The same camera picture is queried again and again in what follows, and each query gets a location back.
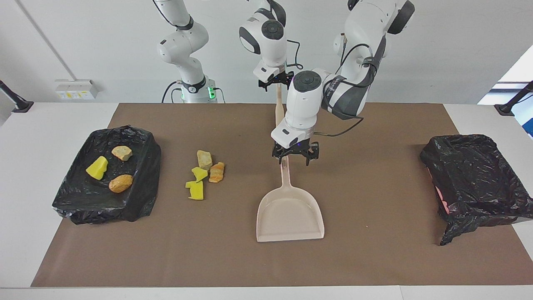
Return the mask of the black clamp stand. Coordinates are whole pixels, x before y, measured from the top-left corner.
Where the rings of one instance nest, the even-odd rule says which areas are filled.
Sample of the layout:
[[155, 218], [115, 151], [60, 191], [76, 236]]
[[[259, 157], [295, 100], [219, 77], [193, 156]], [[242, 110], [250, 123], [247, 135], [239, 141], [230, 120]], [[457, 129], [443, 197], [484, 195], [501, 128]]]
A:
[[512, 116], [514, 117], [514, 114], [512, 113], [512, 108], [518, 104], [520, 101], [526, 99], [525, 96], [527, 94], [533, 93], [533, 80], [531, 80], [529, 83], [527, 83], [512, 99], [510, 99], [505, 104], [495, 104], [493, 105], [495, 110], [501, 115], [501, 116]]
[[17, 93], [13, 92], [2, 80], [0, 80], [0, 90], [15, 105], [15, 108], [12, 110], [13, 113], [26, 113], [34, 104], [34, 101], [27, 101]]

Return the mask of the pale crusty bread piece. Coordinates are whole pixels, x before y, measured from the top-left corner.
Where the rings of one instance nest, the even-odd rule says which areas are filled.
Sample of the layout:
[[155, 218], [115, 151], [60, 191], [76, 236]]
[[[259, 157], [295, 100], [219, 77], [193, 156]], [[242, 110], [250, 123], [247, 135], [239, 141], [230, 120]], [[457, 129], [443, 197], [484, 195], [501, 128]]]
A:
[[120, 145], [112, 148], [112, 155], [116, 156], [121, 161], [128, 161], [133, 155], [133, 151], [128, 146]]

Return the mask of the beige brush black bristles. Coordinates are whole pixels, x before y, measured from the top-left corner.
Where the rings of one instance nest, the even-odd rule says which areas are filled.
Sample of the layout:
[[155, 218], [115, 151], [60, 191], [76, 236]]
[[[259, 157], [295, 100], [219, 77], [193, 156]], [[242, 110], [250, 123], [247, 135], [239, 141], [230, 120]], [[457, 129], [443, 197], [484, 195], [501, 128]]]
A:
[[285, 110], [282, 104], [282, 84], [276, 85], [276, 106], [275, 106], [275, 127], [278, 127], [285, 117]]

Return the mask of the bin fully wrapped black bag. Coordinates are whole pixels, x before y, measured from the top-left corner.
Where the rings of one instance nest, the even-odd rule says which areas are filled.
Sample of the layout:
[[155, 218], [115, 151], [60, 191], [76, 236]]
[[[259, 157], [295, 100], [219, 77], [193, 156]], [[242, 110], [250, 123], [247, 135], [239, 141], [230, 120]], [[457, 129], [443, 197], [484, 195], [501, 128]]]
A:
[[[120, 145], [132, 149], [133, 155], [128, 161], [112, 155], [112, 148]], [[108, 160], [101, 180], [90, 177], [85, 171], [99, 156]], [[52, 207], [77, 225], [115, 220], [134, 222], [149, 216], [157, 198], [161, 160], [160, 145], [147, 130], [129, 125], [96, 130], [80, 148]], [[110, 181], [125, 174], [133, 176], [131, 187], [121, 193], [110, 191]]]

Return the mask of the large notched yellow sponge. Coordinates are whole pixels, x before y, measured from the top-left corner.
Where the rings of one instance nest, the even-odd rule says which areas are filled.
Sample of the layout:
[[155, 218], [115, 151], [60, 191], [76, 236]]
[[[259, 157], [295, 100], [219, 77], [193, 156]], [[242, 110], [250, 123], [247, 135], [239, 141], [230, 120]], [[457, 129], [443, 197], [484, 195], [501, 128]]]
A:
[[192, 200], [204, 200], [204, 182], [186, 182], [185, 188], [189, 189], [190, 196], [188, 199]]

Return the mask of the pink bin with black bag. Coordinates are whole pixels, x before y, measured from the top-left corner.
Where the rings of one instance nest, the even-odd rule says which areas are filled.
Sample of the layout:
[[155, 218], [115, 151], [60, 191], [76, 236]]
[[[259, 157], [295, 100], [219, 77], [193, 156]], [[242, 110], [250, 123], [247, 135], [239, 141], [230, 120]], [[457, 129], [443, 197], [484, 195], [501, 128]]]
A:
[[419, 154], [446, 222], [440, 245], [479, 227], [533, 220], [533, 197], [487, 135], [439, 135]]

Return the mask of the brown table mat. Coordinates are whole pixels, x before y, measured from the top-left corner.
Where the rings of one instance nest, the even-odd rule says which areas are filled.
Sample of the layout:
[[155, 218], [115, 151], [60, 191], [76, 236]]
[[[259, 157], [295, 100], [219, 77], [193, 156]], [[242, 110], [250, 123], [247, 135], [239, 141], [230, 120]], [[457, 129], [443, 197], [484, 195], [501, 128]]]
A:
[[[120, 104], [110, 127], [154, 134], [162, 149], [158, 197], [135, 222], [63, 220], [33, 287], [280, 285], [531, 285], [533, 261], [512, 226], [438, 243], [431, 177], [419, 154], [457, 129], [443, 105], [367, 104], [364, 121], [318, 139], [318, 160], [291, 156], [291, 182], [310, 192], [320, 240], [258, 243], [261, 198], [280, 186], [271, 156], [274, 106]], [[197, 151], [225, 164], [221, 182], [188, 199]]]

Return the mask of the orange striped croissant piece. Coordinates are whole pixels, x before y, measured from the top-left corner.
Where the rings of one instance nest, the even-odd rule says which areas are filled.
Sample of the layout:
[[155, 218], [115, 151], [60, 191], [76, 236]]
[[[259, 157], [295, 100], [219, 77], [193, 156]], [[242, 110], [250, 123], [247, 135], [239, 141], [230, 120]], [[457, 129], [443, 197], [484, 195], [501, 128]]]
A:
[[221, 182], [224, 178], [224, 170], [225, 170], [225, 164], [223, 162], [219, 162], [215, 165], [212, 165], [209, 171], [208, 182], [210, 183]]

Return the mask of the white wall socket box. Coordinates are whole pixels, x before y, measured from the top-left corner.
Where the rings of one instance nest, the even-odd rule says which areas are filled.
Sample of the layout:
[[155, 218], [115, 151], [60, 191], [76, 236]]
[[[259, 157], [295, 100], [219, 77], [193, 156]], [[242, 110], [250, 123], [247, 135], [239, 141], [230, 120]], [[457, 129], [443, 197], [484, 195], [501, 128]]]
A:
[[93, 80], [55, 80], [55, 84], [61, 100], [95, 100], [99, 94]]

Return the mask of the brown bread nugget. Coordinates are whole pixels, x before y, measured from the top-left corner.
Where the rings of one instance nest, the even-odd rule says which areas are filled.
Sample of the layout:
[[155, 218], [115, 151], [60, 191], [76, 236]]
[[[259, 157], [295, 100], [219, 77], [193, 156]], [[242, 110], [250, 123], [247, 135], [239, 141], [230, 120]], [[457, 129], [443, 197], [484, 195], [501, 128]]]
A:
[[111, 180], [108, 188], [110, 191], [114, 193], [122, 193], [126, 191], [128, 188], [131, 187], [133, 184], [133, 176], [132, 175], [119, 175], [115, 179]]

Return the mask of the yellow cheese wedge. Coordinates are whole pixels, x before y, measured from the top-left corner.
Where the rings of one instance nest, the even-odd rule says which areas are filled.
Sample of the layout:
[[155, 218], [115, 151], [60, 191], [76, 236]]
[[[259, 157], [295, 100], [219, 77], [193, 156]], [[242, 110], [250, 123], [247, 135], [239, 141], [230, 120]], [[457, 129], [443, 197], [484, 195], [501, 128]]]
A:
[[108, 160], [104, 156], [99, 156], [90, 166], [86, 168], [86, 173], [97, 180], [101, 180], [104, 177], [108, 168]]

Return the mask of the beige plastic dustpan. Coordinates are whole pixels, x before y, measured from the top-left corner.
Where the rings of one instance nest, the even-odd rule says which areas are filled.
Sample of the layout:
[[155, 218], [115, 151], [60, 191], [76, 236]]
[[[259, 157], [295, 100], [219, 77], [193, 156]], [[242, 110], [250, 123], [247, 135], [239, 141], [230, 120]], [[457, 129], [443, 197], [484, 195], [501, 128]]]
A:
[[281, 186], [261, 199], [256, 220], [256, 240], [273, 243], [318, 240], [325, 237], [321, 209], [312, 194], [292, 186], [288, 158], [281, 160]]

